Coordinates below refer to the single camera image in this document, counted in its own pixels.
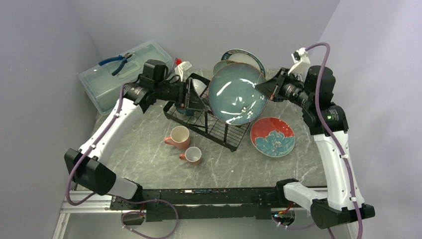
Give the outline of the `black wire dish rack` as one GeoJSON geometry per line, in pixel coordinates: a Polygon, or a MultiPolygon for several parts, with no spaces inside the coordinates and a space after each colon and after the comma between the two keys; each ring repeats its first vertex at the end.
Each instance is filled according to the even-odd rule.
{"type": "Polygon", "coordinates": [[[249,123],[230,125],[218,120],[214,115],[205,112],[190,113],[187,116],[179,113],[173,102],[163,108],[167,119],[172,120],[191,131],[229,149],[237,151],[249,128],[249,123]]]}

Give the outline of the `dark blue speckled plate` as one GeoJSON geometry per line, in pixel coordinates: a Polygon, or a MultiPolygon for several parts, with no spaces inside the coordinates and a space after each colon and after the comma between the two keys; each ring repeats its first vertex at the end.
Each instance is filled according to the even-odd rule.
{"type": "Polygon", "coordinates": [[[229,125],[244,125],[264,111],[268,98],[256,89],[265,76],[246,63],[232,63],[220,69],[208,89],[209,107],[214,116],[229,125]]]}

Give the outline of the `large pink mug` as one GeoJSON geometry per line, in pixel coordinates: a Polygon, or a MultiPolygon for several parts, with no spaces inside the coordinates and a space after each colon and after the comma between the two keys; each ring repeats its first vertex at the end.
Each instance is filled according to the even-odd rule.
{"type": "Polygon", "coordinates": [[[190,144],[189,129],[182,125],[173,128],[170,136],[164,139],[164,143],[173,145],[178,149],[187,149],[190,144]]]}

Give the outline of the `green rimmed white plate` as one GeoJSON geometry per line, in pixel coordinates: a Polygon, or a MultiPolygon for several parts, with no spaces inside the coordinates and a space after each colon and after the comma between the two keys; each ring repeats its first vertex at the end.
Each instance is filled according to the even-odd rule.
{"type": "Polygon", "coordinates": [[[229,60],[252,65],[266,76],[266,71],[262,62],[249,51],[243,49],[230,49],[222,55],[221,60],[229,60]]]}

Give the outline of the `mint green flower plate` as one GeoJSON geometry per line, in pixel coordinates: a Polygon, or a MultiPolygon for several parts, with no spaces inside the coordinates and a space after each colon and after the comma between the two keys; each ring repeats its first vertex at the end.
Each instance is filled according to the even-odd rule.
{"type": "Polygon", "coordinates": [[[218,71],[220,71],[222,68],[224,68],[227,65],[233,64],[235,61],[232,60],[221,60],[217,62],[213,68],[213,74],[215,75],[218,71]]]}

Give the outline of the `small pink mug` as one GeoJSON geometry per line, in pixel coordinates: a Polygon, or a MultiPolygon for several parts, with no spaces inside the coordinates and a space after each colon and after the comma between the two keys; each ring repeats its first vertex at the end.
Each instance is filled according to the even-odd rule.
{"type": "Polygon", "coordinates": [[[199,165],[201,162],[202,152],[198,147],[189,147],[184,153],[179,155],[181,160],[187,161],[192,165],[199,165]]]}

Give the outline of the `white ceramic bowl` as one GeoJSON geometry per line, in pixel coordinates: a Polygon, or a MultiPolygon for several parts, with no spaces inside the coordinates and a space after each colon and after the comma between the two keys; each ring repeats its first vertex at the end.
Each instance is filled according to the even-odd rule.
{"type": "Polygon", "coordinates": [[[198,94],[199,97],[205,98],[206,97],[206,85],[199,79],[192,79],[192,83],[195,89],[195,92],[198,94]]]}

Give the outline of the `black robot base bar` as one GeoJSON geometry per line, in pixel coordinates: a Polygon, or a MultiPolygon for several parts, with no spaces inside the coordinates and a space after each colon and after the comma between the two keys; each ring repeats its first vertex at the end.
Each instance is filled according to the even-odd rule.
{"type": "Polygon", "coordinates": [[[274,187],[145,189],[141,204],[112,197],[112,212],[142,211],[147,222],[179,219],[255,218],[269,220],[273,214],[295,207],[282,199],[274,187]]]}

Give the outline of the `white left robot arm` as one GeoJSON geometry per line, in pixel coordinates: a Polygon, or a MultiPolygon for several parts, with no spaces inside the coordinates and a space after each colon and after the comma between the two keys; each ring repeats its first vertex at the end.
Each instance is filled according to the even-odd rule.
{"type": "Polygon", "coordinates": [[[177,102],[189,110],[205,108],[192,81],[183,77],[191,66],[189,61],[176,65],[174,81],[173,78],[166,78],[166,63],[147,60],[137,79],[121,86],[118,100],[103,124],[79,149],[70,148],[64,155],[69,171],[65,191],[68,203],[77,206],[85,201],[71,200],[71,183],[75,182],[90,189],[92,196],[98,194],[123,198],[130,209],[137,209],[142,205],[143,187],[117,176],[106,166],[106,161],[110,159],[115,143],[157,100],[177,102]]]}

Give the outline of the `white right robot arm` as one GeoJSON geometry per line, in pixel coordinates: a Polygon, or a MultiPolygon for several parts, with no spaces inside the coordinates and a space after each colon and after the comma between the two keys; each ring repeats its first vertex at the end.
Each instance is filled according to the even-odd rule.
{"type": "Polygon", "coordinates": [[[306,209],[320,229],[375,216],[354,178],[346,114],[332,101],[335,82],[331,69],[311,66],[304,81],[281,68],[272,79],[256,86],[269,100],[289,101],[302,109],[303,121],[322,159],[327,192],[317,192],[297,179],[285,179],[277,182],[274,200],[281,207],[295,203],[306,209]]]}

